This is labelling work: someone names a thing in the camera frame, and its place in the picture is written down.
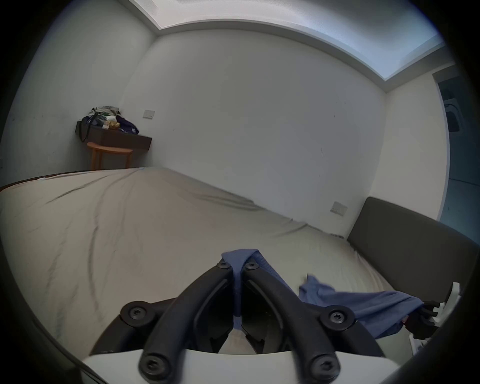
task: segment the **power socket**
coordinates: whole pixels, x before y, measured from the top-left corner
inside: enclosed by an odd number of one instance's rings
[[[155,115],[155,111],[146,109],[144,112],[144,119],[153,119],[153,115]]]
[[[340,204],[338,201],[335,201],[333,203],[332,209],[330,209],[330,212],[336,213],[337,215],[340,215],[340,216],[343,216],[346,211],[347,211],[347,207],[344,206],[343,204]]]

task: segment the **beige bed sheet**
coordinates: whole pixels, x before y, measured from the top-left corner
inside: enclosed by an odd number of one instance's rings
[[[295,292],[392,289],[349,244],[165,168],[25,182],[0,193],[0,234],[28,304],[80,359],[133,300],[179,295],[237,248],[258,248]]]

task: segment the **pile of clothes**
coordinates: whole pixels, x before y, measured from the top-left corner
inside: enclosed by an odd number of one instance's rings
[[[117,107],[94,107],[90,113],[81,120],[81,123],[87,126],[95,125],[105,129],[116,129],[124,133],[138,134],[137,127],[124,119]]]

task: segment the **white wall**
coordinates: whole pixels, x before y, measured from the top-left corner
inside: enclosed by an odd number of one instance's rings
[[[346,235],[383,142],[385,93],[351,67],[277,36],[160,37],[121,108],[153,137],[149,163]],[[145,109],[153,120],[142,119]],[[330,212],[337,200],[345,217]]]
[[[445,110],[432,73],[386,96],[384,144],[370,195],[435,220],[448,179]]]
[[[89,168],[75,122],[120,103],[154,34],[115,0],[76,0],[47,32],[13,101],[0,185]]]

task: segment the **ceiling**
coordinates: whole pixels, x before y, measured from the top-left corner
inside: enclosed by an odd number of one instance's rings
[[[378,77],[377,83],[388,82],[444,48],[435,27],[413,5],[402,0],[129,1],[155,26],[158,34],[178,31],[180,26],[199,23],[212,26],[226,20],[284,28],[318,40],[320,49],[321,44],[329,45],[341,56],[356,60],[357,67],[360,64],[371,72],[368,77]],[[442,55],[441,62],[429,67],[445,64],[445,60]]]

